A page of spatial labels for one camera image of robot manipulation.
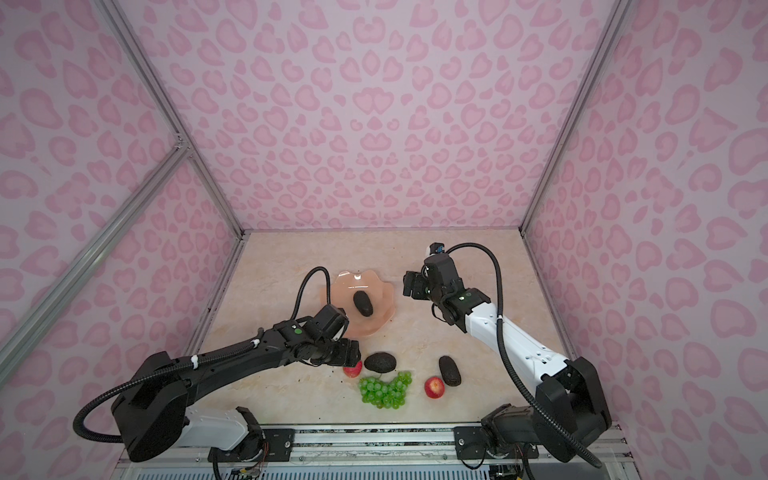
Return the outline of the red apple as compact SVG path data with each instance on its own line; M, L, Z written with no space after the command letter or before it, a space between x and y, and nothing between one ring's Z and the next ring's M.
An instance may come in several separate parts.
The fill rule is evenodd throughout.
M430 377L424 382L424 392L430 399L439 399L445 394L445 384L440 377Z
M349 378L357 378L361 374L362 369L363 369L363 363L361 361L358 361L352 367L344 367L343 373Z

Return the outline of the dark avocado table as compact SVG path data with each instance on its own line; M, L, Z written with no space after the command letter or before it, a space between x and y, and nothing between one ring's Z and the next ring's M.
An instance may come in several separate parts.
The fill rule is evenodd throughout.
M462 383L462 376L455 360L448 356L441 356L438 360L440 374L445 385L457 387Z
M385 374L392 372L397 368L397 359L390 353L376 352L369 355L363 361L363 366L369 371Z

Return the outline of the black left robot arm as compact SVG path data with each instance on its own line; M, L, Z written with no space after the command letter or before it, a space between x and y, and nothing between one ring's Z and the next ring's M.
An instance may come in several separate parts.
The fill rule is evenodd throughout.
M263 456L266 438L248 408L208 412L196 402L246 377L293 363L356 366L360 347L346 337L348 325L341 309L326 305L313 316L279 322L215 351L177 359L165 352L150 356L111 407L129 459L144 462L183 447L206 448L218 462Z

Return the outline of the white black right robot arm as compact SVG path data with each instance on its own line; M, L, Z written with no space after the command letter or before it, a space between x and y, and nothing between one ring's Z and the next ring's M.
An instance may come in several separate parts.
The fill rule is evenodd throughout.
M531 450L542 447L562 463L580 458L602 468L589 447L613 420L590 361L571 360L549 349L509 320L503 299L465 286L451 253L442 248L432 252L420 270L404 274L403 294L430 302L436 318L497 353L526 402L523 407L502 405L483 417L478 444L459 452L461 459L516 457L527 462Z

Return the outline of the pink scalloped fruit bowl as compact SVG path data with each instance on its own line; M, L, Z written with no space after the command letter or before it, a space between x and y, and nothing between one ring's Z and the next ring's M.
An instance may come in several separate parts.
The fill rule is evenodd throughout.
M367 338L393 318L394 285L373 270L342 271L331 284L331 304L343 310L349 320L346 338Z

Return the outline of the green grape bunch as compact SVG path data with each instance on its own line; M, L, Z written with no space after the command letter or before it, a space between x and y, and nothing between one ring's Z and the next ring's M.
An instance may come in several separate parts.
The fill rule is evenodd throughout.
M358 382L363 403L378 409L400 409L406 403L407 390L412 384L410 372L399 372L392 380L366 377Z

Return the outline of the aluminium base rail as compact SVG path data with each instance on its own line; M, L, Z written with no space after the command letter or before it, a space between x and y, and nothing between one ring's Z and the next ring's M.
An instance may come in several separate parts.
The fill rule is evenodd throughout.
M122 456L114 479L636 479L624 434L604 432L581 458L558 461L542 446L494 456L477 423L269 425L264 461L213 464L203 448L175 448L143 463Z

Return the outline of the aluminium diagonal frame bar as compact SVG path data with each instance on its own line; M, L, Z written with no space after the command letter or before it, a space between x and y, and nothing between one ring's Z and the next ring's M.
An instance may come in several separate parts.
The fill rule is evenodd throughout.
M109 257L138 218L163 190L188 157L189 144L180 141L134 191L105 226L69 263L67 269L21 318L1 346L1 384L6 385L51 330L96 270Z

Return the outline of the aluminium corner frame post right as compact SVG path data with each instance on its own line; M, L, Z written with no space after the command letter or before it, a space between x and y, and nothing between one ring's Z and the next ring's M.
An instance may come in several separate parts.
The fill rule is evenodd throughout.
M568 143L576 132L578 124L586 110L599 79L603 74L609 59L625 29L628 19L632 16L636 1L614 1L606 24L598 37L595 50L586 64L584 72L577 84L569 109L558 131L555 143L544 165L542 176L536 184L530 205L523 217L519 233L525 239L532 230L532 224L543 202L543 197L552 182L555 170L560 163Z

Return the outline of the aluminium corner frame post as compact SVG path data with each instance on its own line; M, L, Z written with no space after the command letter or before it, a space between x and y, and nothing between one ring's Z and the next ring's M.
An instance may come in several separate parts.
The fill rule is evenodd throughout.
M542 176L536 184L530 205L523 217L519 233L525 239L532 230L532 224L543 202L543 197L552 182L555 170L560 163L568 143L576 132L578 124L586 110L599 79L603 74L609 59L625 29L628 19L632 16L636 1L614 1L606 24L598 37L595 50L586 64L584 72L577 84L569 109L558 131L555 143L544 165Z
M185 125L179 110L172 101L167 88L163 84L155 67L152 65L145 49L141 45L136 31L128 21L119 2L112 0L98 0L95 1L94 4L100 11L106 25L111 29L117 42L138 74L148 95L151 97L161 116L178 140L178 144L188 151L188 157L192 167L200 178L202 185L210 195L214 205L219 210L219 213L223 216L235 237L238 239L244 238L246 229L237 219L222 188L216 182L211 169L204 161L204 158L192 139L191 133Z

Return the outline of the aluminium corner frame post left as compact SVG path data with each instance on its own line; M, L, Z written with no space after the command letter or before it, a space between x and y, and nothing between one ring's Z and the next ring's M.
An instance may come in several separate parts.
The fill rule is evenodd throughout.
M117 42L138 74L148 95L151 97L161 116L178 140L178 144L188 151L188 157L192 167L200 178L202 185L210 195L214 205L219 210L219 213L223 216L235 237L238 239L244 238L246 229L237 219L222 188L216 182L211 169L204 161L204 158L192 139L191 133L185 125L179 110L172 101L167 88L163 84L155 67L152 65L145 49L141 45L136 31L128 21L119 2L112 0L98 0L95 1L94 4L100 11L106 25L111 29Z

